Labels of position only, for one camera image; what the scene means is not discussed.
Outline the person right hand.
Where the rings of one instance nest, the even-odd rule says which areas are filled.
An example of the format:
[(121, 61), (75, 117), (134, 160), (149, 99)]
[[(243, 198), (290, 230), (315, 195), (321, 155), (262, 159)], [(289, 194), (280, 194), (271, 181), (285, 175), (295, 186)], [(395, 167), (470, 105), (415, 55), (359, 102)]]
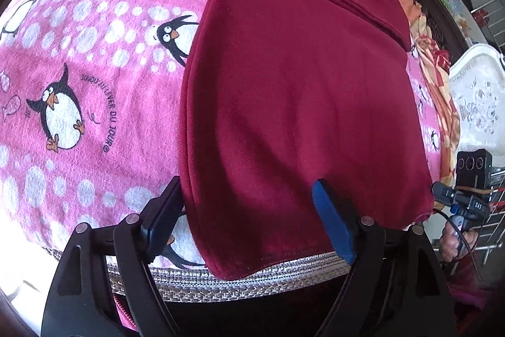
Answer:
[[(471, 229), (461, 233), (471, 248), (478, 241), (478, 232)], [(442, 262), (453, 262), (468, 254), (462, 240), (447, 222), (443, 229), (443, 234), (439, 240), (439, 260)]]

